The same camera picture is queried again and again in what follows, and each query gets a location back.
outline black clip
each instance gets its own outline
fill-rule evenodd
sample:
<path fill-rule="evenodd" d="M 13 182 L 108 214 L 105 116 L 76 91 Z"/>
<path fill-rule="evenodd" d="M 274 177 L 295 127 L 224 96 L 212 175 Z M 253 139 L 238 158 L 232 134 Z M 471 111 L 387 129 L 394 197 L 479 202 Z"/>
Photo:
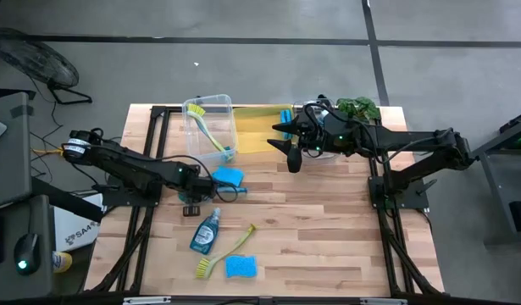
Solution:
<path fill-rule="evenodd" d="M 183 216 L 192 217 L 192 216 L 200 216 L 200 207 L 187 205 L 183 207 Z"/>

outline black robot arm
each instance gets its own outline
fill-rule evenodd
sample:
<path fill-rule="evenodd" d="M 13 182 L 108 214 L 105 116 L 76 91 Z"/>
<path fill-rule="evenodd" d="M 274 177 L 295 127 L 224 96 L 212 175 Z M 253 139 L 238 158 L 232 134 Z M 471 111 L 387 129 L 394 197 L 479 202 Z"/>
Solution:
<path fill-rule="evenodd" d="M 160 185 L 177 190 L 192 203 L 215 196 L 217 183 L 211 176 L 199 176 L 200 165 L 145 157 L 115 141 L 103 140 L 96 129 L 72 130 L 63 150 L 68 162 L 96 166 L 142 197 L 149 197 Z"/>
<path fill-rule="evenodd" d="M 323 119 L 315 116 L 316 108 L 323 109 Z M 354 153 L 365 158 L 374 158 L 388 152 L 433 152 L 433 154 L 403 170 L 392 170 L 387 187 L 390 191 L 407 188 L 409 183 L 422 179 L 441 169 L 466 169 L 474 160 L 469 156 L 468 143 L 452 129 L 436 131 L 391 131 L 380 125 L 369 125 L 348 117 L 337 109 L 320 103 L 305 105 L 290 123 L 273 125 L 275 130 L 297 135 L 296 144 L 291 140 L 268 140 L 287 155 L 288 169 L 292 173 L 300 170 L 302 152 L 339 153 L 351 156 Z"/>

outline yellow towel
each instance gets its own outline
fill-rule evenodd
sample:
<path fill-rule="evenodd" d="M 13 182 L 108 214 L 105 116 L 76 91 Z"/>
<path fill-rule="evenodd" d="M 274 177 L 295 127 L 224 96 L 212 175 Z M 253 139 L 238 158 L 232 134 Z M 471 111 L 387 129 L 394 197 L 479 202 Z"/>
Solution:
<path fill-rule="evenodd" d="M 237 142 L 239 153 L 260 153 L 274 151 L 268 139 L 283 139 L 280 131 L 273 130 L 272 125 L 280 123 L 280 112 L 290 110 L 292 105 L 275 105 L 269 107 L 248 107 L 234 109 Z"/>

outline artificial plant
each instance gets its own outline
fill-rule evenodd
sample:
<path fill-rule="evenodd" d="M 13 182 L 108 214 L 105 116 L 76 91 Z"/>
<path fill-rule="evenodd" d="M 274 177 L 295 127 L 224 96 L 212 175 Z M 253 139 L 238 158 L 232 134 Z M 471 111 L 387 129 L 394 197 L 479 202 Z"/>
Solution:
<path fill-rule="evenodd" d="M 356 99 L 340 98 L 337 100 L 336 105 L 340 111 L 363 121 L 380 119 L 379 109 L 367 97 L 358 97 Z"/>

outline concrete floor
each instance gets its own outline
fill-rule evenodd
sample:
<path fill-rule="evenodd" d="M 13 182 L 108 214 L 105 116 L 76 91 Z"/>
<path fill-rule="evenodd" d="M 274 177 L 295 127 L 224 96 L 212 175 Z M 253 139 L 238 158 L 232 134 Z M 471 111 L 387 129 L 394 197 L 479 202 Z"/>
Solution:
<path fill-rule="evenodd" d="M 379 39 L 521 41 L 521 0 L 370 4 Z M 3 0 L 0 26 L 31 34 L 367 38 L 359 0 Z M 95 100 L 57 108 L 65 127 L 48 138 L 55 144 L 73 129 L 101 127 L 107 136 L 120 136 L 130 103 L 182 103 L 217 93 L 230 95 L 234 103 L 292 103 L 319 93 L 379 100 L 369 47 L 49 45 L 78 69 L 75 89 Z M 382 47 L 380 57 L 390 105 L 404 108 L 410 130 L 451 126 L 476 148 L 521 113 L 521 49 Z M 33 89 L 26 76 L 2 61 L 0 87 Z M 52 104 L 37 97 L 33 106 L 31 129 L 48 133 L 54 128 Z M 55 186 L 72 191 L 91 184 L 64 161 L 46 160 Z M 103 179 L 99 170 L 87 171 Z M 483 246 L 505 228 L 480 164 L 431 178 L 439 181 L 428 196 L 446 291 L 521 302 L 521 250 L 489 252 Z M 76 289 L 70 284 L 68 291 Z"/>

